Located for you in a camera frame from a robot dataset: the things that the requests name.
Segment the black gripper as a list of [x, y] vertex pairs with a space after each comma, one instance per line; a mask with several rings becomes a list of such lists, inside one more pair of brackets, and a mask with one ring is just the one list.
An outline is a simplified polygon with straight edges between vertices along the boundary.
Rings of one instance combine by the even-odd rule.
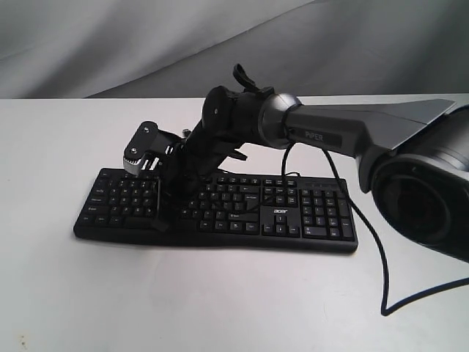
[[234, 136], [225, 125], [202, 121], [184, 139], [159, 130], [148, 149], [161, 162], [157, 167], [159, 177], [155, 186], [153, 227], [158, 232], [168, 230], [168, 224], [161, 219], [161, 192], [166, 201], [166, 218], [177, 220], [187, 200], [198, 192], [226, 158], [247, 159], [238, 151], [243, 144], [244, 141]]

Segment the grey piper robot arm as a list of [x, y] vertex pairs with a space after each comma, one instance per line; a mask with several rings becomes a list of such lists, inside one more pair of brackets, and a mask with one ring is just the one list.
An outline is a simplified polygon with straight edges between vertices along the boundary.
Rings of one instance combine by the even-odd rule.
[[163, 187], [189, 197], [245, 143], [274, 149], [307, 144], [355, 159], [359, 186], [401, 235], [468, 259], [468, 108], [450, 100], [305, 105], [270, 87], [219, 86], [181, 138], [153, 128], [146, 151], [161, 160]]

